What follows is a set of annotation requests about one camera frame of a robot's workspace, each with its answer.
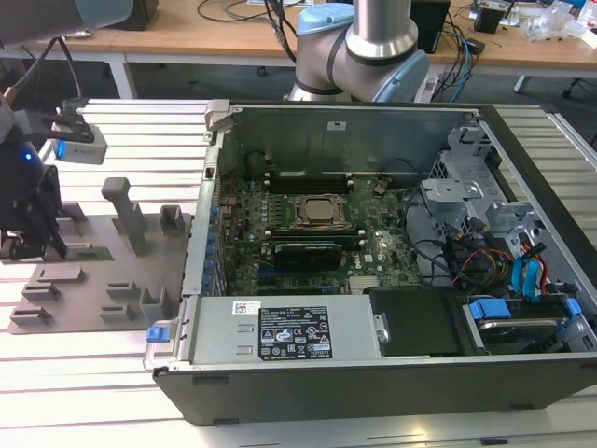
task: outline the black cable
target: black cable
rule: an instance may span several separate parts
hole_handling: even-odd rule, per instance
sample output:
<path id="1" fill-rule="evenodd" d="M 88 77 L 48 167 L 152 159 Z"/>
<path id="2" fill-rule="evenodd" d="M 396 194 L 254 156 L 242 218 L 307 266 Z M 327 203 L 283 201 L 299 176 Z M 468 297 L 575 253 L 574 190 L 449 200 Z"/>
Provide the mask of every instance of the black cable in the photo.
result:
<path id="1" fill-rule="evenodd" d="M 578 80 L 578 82 L 582 82 L 583 84 L 587 84 L 588 86 L 591 86 L 591 87 L 593 87 L 593 88 L 597 89 L 597 84 L 593 84 L 593 83 L 591 83 L 591 82 L 588 82 L 588 81 L 587 81 L 586 79 L 584 79 L 584 78 L 580 78 L 580 79 Z"/>
<path id="2" fill-rule="evenodd" d="M 424 252 L 419 250 L 419 248 L 412 243 L 412 241 L 409 238 L 409 235 L 407 234 L 407 214 L 409 213 L 409 209 L 410 209 L 410 205 L 412 204 L 412 200 L 414 199 L 414 197 L 417 195 L 418 192 L 419 192 L 418 188 L 412 189 L 412 193 L 410 194 L 409 198 L 407 199 L 407 202 L 402 211 L 402 233 L 403 233 L 404 239 L 405 239 L 407 245 L 412 250 L 414 250 L 419 256 L 423 257 L 424 259 L 429 261 L 431 264 L 438 266 L 439 269 L 445 271 L 446 273 L 451 273 L 448 266 L 446 266 L 443 263 L 440 263 L 439 261 L 437 261 L 435 259 L 432 259 L 427 254 L 425 254 Z"/>
<path id="3" fill-rule="evenodd" d="M 597 93 L 590 91 L 589 89 L 587 89 L 585 86 L 583 86 L 582 84 L 578 83 L 578 87 L 583 90 L 585 93 L 589 94 L 590 96 L 594 96 L 595 98 L 597 98 Z"/>
<path id="4" fill-rule="evenodd" d="M 71 75 L 73 76 L 73 80 L 75 82 L 76 87 L 76 97 L 83 98 L 83 90 L 81 89 L 81 83 L 78 80 L 78 76 L 76 75 L 75 70 L 75 62 L 73 61 L 73 55 L 71 54 L 70 50 L 66 46 L 66 42 L 62 37 L 58 37 L 58 45 L 61 46 L 62 52 L 64 53 L 64 57 L 66 58 L 66 63 L 68 63 L 68 68 L 71 71 Z"/>
<path id="5" fill-rule="evenodd" d="M 197 7 L 197 14 L 199 14 L 201 17 L 203 17 L 204 19 L 206 19 L 207 21 L 219 21 L 222 23 L 237 23 L 239 21 L 250 21 L 251 19 L 255 19 L 257 17 L 261 17 L 261 16 L 265 16 L 266 13 L 265 12 L 260 12 L 259 14 L 254 14 L 253 16 L 246 16 L 246 17 L 242 17 L 241 19 L 219 19 L 218 17 L 210 17 L 210 16 L 206 16 L 205 14 L 203 14 L 203 12 L 201 11 L 201 9 L 209 2 L 210 0 L 203 0 L 201 3 L 199 3 L 199 6 Z"/>
<path id="6" fill-rule="evenodd" d="M 414 166 L 412 164 L 411 161 L 409 161 L 408 159 L 404 159 L 402 157 L 394 157 L 392 159 L 390 159 L 389 161 L 387 161 L 386 163 L 384 163 L 378 171 L 379 174 L 383 174 L 385 171 L 387 171 L 388 166 L 391 165 L 392 163 L 394 163 L 395 161 L 401 161 L 404 164 L 408 165 L 408 167 L 412 170 L 412 172 L 416 175 L 419 175 L 420 177 L 424 177 L 424 174 L 421 173 L 421 170 L 419 170 L 416 166 Z"/>
<path id="7" fill-rule="evenodd" d="M 27 49 L 27 47 L 25 47 L 24 45 L 21 45 L 22 50 L 27 53 L 29 55 L 29 57 L 31 59 L 33 59 L 34 61 L 37 60 L 37 58 L 35 57 L 35 55 L 29 51 Z M 62 82 L 56 77 L 56 75 L 54 73 L 52 73 L 52 71 L 49 69 L 49 67 L 42 65 L 43 70 L 49 75 L 49 77 L 51 77 L 54 82 L 56 83 L 56 85 L 62 90 L 62 93 L 64 94 L 64 96 L 69 96 L 70 93 L 68 92 L 68 88 L 66 86 L 64 86 L 64 84 L 62 84 Z M 37 82 L 35 83 L 35 92 L 37 92 Z"/>
<path id="8" fill-rule="evenodd" d="M 37 58 L 37 60 L 29 67 L 29 70 L 25 72 L 21 79 L 19 79 L 12 88 L 15 91 L 20 91 L 33 77 L 35 70 L 39 67 L 39 65 L 44 62 L 46 57 L 48 56 L 49 51 L 54 47 L 54 44 L 58 41 L 58 37 L 54 37 L 48 42 L 46 49 L 43 53 Z"/>
<path id="9" fill-rule="evenodd" d="M 265 4 L 266 11 L 268 13 L 268 17 L 270 18 L 270 21 L 271 21 L 271 26 L 274 29 L 274 31 L 276 32 L 276 37 L 278 37 L 278 41 L 280 42 L 280 45 L 286 52 L 286 55 L 288 56 L 288 58 L 293 63 L 295 63 L 297 61 L 297 57 L 292 52 L 292 49 L 290 48 L 290 44 L 288 44 L 288 38 L 286 36 L 286 32 L 284 29 L 285 23 L 288 23 L 288 24 L 290 24 L 290 23 L 285 19 L 285 13 L 284 13 L 284 7 L 282 6 L 282 0 L 265 0 L 264 4 Z M 273 18 L 272 13 L 278 17 L 277 24 Z"/>
<path id="10" fill-rule="evenodd" d="M 287 7 L 295 7 L 296 5 L 300 5 L 301 3 L 304 3 L 304 0 L 298 0 L 297 2 L 290 4 L 290 5 L 283 5 L 283 8 L 287 8 Z M 260 22 L 269 22 L 269 20 L 266 17 L 262 17 L 265 16 L 266 13 L 263 12 L 260 14 L 260 17 L 255 17 L 255 16 L 251 16 L 251 17 L 247 17 L 247 16 L 243 16 L 241 14 L 238 14 L 236 12 L 234 12 L 232 10 L 233 7 L 236 7 L 238 5 L 246 5 L 246 0 L 240 0 L 238 2 L 234 2 L 234 3 L 230 3 L 229 5 L 226 5 L 225 7 L 222 6 L 224 8 L 224 12 L 226 12 L 226 15 L 231 17 L 232 19 L 236 19 L 235 21 L 260 21 Z"/>
<path id="11" fill-rule="evenodd" d="M 229 5 L 226 5 L 224 7 L 224 12 L 226 12 L 226 15 L 229 16 L 231 19 L 234 19 L 235 21 L 263 21 L 263 22 L 268 21 L 268 19 L 266 19 L 265 17 L 248 18 L 247 16 L 242 16 L 241 14 L 237 14 L 236 12 L 234 12 L 232 10 L 232 8 L 236 7 L 237 5 L 245 5 L 245 4 L 246 4 L 246 0 L 240 0 L 239 2 L 230 3 Z"/>
<path id="12" fill-rule="evenodd" d="M 456 25 L 454 23 L 453 17 L 450 14 L 450 12 L 448 12 L 447 17 L 448 17 L 448 20 L 446 21 L 446 24 L 451 27 L 449 36 L 451 37 L 451 39 L 454 41 L 454 44 L 456 45 L 456 50 L 457 50 L 456 59 L 454 61 L 454 64 L 452 65 L 450 71 L 447 74 L 444 74 L 444 77 L 439 81 L 439 86 L 437 87 L 436 91 L 434 92 L 434 94 L 431 97 L 432 100 L 434 100 L 438 96 L 441 99 L 444 91 L 446 91 L 447 89 L 454 87 L 460 83 L 460 75 L 465 66 L 466 57 L 465 57 L 465 51 L 463 48 L 463 43 L 456 37 L 456 35 L 461 35 L 463 38 L 465 38 L 465 33 L 458 25 Z M 468 82 L 468 80 L 470 78 L 472 78 L 473 68 L 475 68 L 475 65 L 477 65 L 477 62 L 479 61 L 479 55 L 477 54 L 475 56 L 476 57 L 470 63 L 468 70 L 463 74 L 463 77 L 464 77 L 463 88 L 464 88 L 466 82 Z M 456 66 L 458 66 L 458 70 L 454 74 L 454 70 L 455 70 Z"/>

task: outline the sticker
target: sticker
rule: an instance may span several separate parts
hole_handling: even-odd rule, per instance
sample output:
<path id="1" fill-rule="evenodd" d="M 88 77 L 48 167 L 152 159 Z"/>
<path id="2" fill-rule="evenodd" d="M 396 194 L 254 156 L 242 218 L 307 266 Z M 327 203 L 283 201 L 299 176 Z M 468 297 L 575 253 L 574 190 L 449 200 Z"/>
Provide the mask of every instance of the sticker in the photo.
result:
<path id="1" fill-rule="evenodd" d="M 328 131 L 346 131 L 346 121 L 328 121 Z"/>
<path id="2" fill-rule="evenodd" d="M 258 352 L 264 361 L 332 358 L 325 306 L 261 308 L 258 313 Z"/>
<path id="3" fill-rule="evenodd" d="M 258 315 L 261 308 L 260 301 L 236 301 L 232 304 L 234 315 Z"/>

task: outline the blue light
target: blue light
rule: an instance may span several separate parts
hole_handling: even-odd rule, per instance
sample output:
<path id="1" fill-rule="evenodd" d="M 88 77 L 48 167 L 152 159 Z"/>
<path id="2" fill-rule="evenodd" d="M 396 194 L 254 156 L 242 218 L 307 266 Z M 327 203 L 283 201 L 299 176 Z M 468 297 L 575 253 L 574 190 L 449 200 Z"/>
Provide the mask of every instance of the blue light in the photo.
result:
<path id="1" fill-rule="evenodd" d="M 61 159 L 66 151 L 66 142 L 64 140 L 58 141 L 58 146 L 56 147 L 56 158 Z"/>

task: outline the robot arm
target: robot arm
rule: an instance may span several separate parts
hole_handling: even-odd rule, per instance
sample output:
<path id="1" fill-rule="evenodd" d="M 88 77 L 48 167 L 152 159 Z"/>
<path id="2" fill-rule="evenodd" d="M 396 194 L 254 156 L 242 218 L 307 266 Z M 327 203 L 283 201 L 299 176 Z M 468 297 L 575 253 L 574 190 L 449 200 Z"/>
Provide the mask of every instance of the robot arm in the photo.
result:
<path id="1" fill-rule="evenodd" d="M 132 0 L 3 0 L 0 49 L 106 26 L 123 21 L 131 11 Z M 89 145 L 94 134 L 68 107 L 59 117 L 13 113 L 0 93 L 0 259 L 66 257 L 66 244 L 58 233 L 58 172 L 39 159 L 29 140 L 41 135 Z"/>
<path id="2" fill-rule="evenodd" d="M 354 0 L 304 9 L 293 101 L 409 102 L 429 68 L 410 0 Z"/>

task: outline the wire bundle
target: wire bundle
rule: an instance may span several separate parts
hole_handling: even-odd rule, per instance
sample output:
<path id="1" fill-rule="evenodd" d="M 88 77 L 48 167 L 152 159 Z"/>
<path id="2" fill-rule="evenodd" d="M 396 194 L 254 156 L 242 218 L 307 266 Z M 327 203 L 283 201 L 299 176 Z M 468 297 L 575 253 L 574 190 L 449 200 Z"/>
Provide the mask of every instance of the wire bundle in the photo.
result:
<path id="1" fill-rule="evenodd" d="M 273 32 L 276 35 L 276 39 L 278 40 L 278 42 L 280 43 L 282 48 L 285 50 L 288 58 L 293 63 L 295 63 L 297 61 L 297 57 L 292 52 L 292 49 L 290 48 L 290 45 L 288 44 L 288 38 L 286 36 L 285 27 L 287 27 L 294 36 L 297 35 L 297 30 L 295 30 L 295 27 L 292 26 L 292 23 L 290 23 L 290 21 L 288 21 L 288 19 L 286 18 L 285 9 L 287 7 L 293 7 L 295 5 L 299 5 L 299 4 L 303 3 L 302 0 L 298 0 L 296 3 L 293 3 L 291 5 L 284 5 L 283 0 L 264 0 L 264 6 L 266 9 L 265 12 L 260 12 L 258 14 L 254 14 L 252 16 L 243 16 L 241 14 L 238 14 L 238 13 L 232 11 L 233 7 L 245 3 L 244 0 L 236 1 L 236 2 L 233 2 L 228 5 L 223 6 L 224 11 L 229 16 L 228 19 L 219 19 L 218 17 L 212 17 L 212 16 L 206 15 L 202 10 L 207 5 L 207 3 L 209 3 L 209 1 L 210 0 L 203 0 L 201 3 L 199 3 L 199 6 L 197 7 L 197 13 L 201 17 L 203 17 L 204 19 L 206 19 L 208 21 L 217 21 L 217 22 L 222 22 L 222 23 L 238 23 L 238 22 L 245 22 L 245 21 L 266 21 L 271 25 L 271 28 L 273 29 Z"/>
<path id="2" fill-rule="evenodd" d="M 472 58 L 463 30 L 458 25 L 454 24 L 450 12 L 448 12 L 448 18 L 449 21 L 446 21 L 446 24 L 450 26 L 450 29 L 443 30 L 442 33 L 451 37 L 456 45 L 456 60 L 450 70 L 445 73 L 444 77 L 439 81 L 439 86 L 431 99 L 433 100 L 438 96 L 441 99 L 443 93 L 447 89 L 456 87 L 456 91 L 450 100 L 451 103 L 454 103 L 462 93 L 466 82 L 472 77 L 473 68 L 477 64 L 479 56 L 477 55 L 475 58 Z"/>
<path id="3" fill-rule="evenodd" d="M 465 274 L 465 269 L 470 265 L 470 263 L 475 258 L 485 258 L 490 262 L 491 269 L 485 275 L 485 277 L 480 280 L 476 281 L 469 278 L 468 275 Z M 477 249 L 474 251 L 468 259 L 463 263 L 462 268 L 460 268 L 460 272 L 456 275 L 453 280 L 452 284 L 454 285 L 458 280 L 464 279 L 466 282 L 473 284 L 475 287 L 468 291 L 469 294 L 475 295 L 482 292 L 485 288 L 490 287 L 496 283 L 501 282 L 507 277 L 510 263 L 514 260 L 512 257 L 502 250 L 492 249 L 489 247 L 483 247 L 481 249 Z"/>

